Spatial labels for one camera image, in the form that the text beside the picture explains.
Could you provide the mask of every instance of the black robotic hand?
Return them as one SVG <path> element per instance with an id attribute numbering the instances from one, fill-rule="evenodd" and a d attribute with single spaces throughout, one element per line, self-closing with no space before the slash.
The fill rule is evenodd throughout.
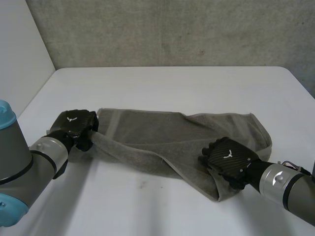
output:
<path id="1" fill-rule="evenodd" d="M 222 175 L 234 189 L 244 189 L 246 169 L 254 161 L 261 161 L 258 155 L 244 145 L 224 137 L 202 149 L 199 161 Z"/>
<path id="2" fill-rule="evenodd" d="M 81 151 L 92 147 L 89 131 L 98 130 L 98 119 L 95 112 L 72 110 L 62 112 L 50 129 L 50 136 L 63 135 L 68 147 L 76 145 Z"/>

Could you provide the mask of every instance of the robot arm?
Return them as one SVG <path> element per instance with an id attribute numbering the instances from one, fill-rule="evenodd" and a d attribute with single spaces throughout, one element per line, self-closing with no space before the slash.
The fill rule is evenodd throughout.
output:
<path id="1" fill-rule="evenodd" d="M 261 161 L 255 152 L 229 138 L 209 144 L 202 153 L 201 163 L 222 175 L 232 188 L 250 184 L 265 198 L 315 226 L 315 178 L 304 168 Z"/>
<path id="2" fill-rule="evenodd" d="M 95 112 L 63 112 L 50 133 L 28 147 L 15 114 L 0 100 L 0 227 L 19 222 L 48 183 L 64 173 L 71 148 L 90 149 L 88 132 L 97 129 Z"/>

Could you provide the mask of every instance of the table surface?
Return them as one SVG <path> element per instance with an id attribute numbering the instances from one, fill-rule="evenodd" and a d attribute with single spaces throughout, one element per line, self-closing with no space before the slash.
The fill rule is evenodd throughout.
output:
<path id="1" fill-rule="evenodd" d="M 66 68 L 18 121 L 28 145 L 64 110 L 99 108 L 253 113 L 269 132 L 270 161 L 312 170 L 315 100 L 281 67 Z M 6 236 L 315 235 L 253 188 L 215 203 L 183 180 L 99 160 L 71 163 Z"/>

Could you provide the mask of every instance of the towel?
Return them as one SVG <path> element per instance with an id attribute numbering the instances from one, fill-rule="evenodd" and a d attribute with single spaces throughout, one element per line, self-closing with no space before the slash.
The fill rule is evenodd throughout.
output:
<path id="1" fill-rule="evenodd" d="M 182 178 L 212 201 L 235 195 L 223 177 L 198 162 L 201 150 L 229 137 L 268 161 L 272 141 L 253 114 L 196 114 L 100 109 L 98 132 L 87 152 L 73 148 L 70 162 L 99 158 L 122 162 L 153 175 Z"/>

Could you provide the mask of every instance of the logo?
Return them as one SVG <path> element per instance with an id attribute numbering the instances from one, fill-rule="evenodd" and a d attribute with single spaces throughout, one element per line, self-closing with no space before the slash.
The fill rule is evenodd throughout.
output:
<path id="1" fill-rule="evenodd" d="M 71 122 L 71 121 L 73 121 L 73 120 L 76 120 L 76 119 L 78 119 L 78 117 L 73 118 L 73 119 L 70 119 L 69 117 L 67 117 L 67 120 L 68 120 L 69 122 Z"/>
<path id="2" fill-rule="evenodd" d="M 232 156 L 232 151 L 231 151 L 231 150 L 229 150 L 229 151 L 230 151 L 230 154 L 229 154 L 228 156 L 224 156 L 223 158 L 233 157 L 233 156 Z"/>

